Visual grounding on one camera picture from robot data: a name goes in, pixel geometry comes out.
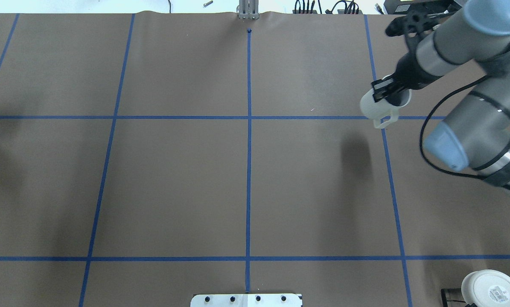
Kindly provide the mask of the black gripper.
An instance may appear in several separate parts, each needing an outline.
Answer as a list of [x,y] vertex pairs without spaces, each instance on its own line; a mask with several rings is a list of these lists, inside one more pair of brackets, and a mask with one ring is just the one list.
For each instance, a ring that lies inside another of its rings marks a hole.
[[406,54],[399,59],[393,74],[371,83],[372,98],[376,103],[406,103],[409,90],[424,89],[438,78],[422,68],[415,54]]

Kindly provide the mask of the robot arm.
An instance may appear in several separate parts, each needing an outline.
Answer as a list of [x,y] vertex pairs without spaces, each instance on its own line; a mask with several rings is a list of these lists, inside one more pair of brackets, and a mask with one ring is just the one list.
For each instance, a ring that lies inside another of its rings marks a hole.
[[360,99],[363,115],[383,129],[399,119],[414,90],[475,61],[484,76],[441,99],[419,134],[424,161],[510,194],[510,0],[468,0],[457,12],[411,10],[385,30],[403,36],[407,53]]

